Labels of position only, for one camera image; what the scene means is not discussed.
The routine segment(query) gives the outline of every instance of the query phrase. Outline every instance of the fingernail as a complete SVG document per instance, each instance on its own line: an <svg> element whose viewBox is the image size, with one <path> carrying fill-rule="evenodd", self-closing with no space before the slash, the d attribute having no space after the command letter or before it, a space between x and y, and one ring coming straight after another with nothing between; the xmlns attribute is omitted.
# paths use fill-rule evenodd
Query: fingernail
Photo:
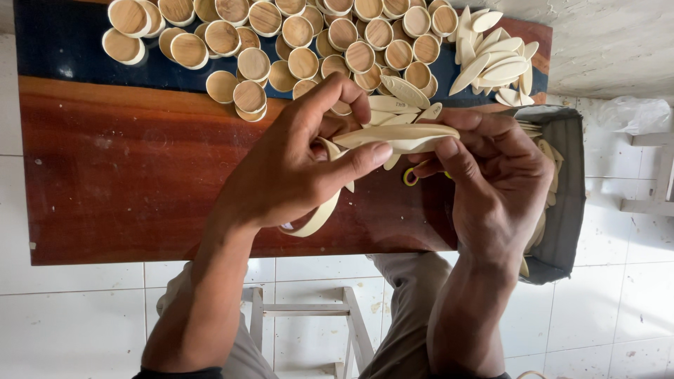
<svg viewBox="0 0 674 379"><path fill-rule="evenodd" d="M459 153L459 147L456 145L454 137L447 137L438 142L435 146L435 153L442 158L452 158Z"/></svg>
<svg viewBox="0 0 674 379"><path fill-rule="evenodd" d="M375 162L377 165L383 165L393 153L393 148L388 142L380 142L372 146L372 151L375 153Z"/></svg>

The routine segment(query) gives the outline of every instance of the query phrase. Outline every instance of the forearm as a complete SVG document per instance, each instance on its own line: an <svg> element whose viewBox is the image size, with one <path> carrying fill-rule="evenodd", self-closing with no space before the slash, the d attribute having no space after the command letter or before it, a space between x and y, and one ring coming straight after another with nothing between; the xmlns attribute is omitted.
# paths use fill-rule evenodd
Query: forearm
<svg viewBox="0 0 674 379"><path fill-rule="evenodd" d="M142 359L145 368L190 372L224 364L239 325L243 279L256 232L227 227L204 235L191 283L184 283L150 335Z"/></svg>
<svg viewBox="0 0 674 379"><path fill-rule="evenodd" d="M429 321L433 372L467 371L482 378L503 373L498 325L517 277L514 264L487 266L467 253L459 257Z"/></svg>

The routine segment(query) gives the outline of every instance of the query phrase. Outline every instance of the black sleeve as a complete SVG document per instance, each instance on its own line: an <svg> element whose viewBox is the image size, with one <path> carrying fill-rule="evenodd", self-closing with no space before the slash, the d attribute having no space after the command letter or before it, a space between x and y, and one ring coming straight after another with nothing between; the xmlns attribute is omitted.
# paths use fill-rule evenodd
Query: black sleeve
<svg viewBox="0 0 674 379"><path fill-rule="evenodd" d="M167 374L141 367L138 375L133 379L222 379L222 367L209 367L194 372L180 372Z"/></svg>
<svg viewBox="0 0 674 379"><path fill-rule="evenodd" d="M430 375L428 379L479 379L476 376L471 374L450 374L450 375ZM502 373L496 378L491 379L510 379L510 375L507 372Z"/></svg>

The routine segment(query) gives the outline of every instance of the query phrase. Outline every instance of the table surface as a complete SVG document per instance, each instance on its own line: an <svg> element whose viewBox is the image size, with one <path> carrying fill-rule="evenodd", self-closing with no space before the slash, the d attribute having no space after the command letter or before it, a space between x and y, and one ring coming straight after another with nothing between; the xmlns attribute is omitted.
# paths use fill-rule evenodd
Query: table surface
<svg viewBox="0 0 674 379"><path fill-rule="evenodd" d="M189 71L161 55L127 67L107 57L105 4L72 0L15 4L19 92L31 258L34 265L188 260L229 173L276 118L287 96L267 87L268 112L246 123L205 94L217 59ZM199 22L186 28L193 30ZM512 36L539 41L534 96L545 103L552 29L502 19ZM263 49L273 39L261 38ZM470 88L447 98L458 75L454 45L431 66L446 106L505 107ZM272 60L276 56L269 53ZM351 129L352 117L333 117ZM403 184L401 159L343 190L325 225L307 238L263 229L251 257L444 251L456 247L454 184L444 175Z"/></svg>

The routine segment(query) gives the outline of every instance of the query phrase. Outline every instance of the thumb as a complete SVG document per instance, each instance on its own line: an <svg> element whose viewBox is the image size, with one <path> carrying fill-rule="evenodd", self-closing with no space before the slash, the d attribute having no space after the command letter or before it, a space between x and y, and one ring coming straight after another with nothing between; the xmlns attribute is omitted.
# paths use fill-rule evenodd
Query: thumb
<svg viewBox="0 0 674 379"><path fill-rule="evenodd" d="M485 180L475 157L456 138L447 137L438 142L435 155L457 186L476 187Z"/></svg>
<svg viewBox="0 0 674 379"><path fill-rule="evenodd" d="M388 142L372 142L350 150L332 162L317 165L324 185L335 192L350 181L364 177L383 165L393 153Z"/></svg>

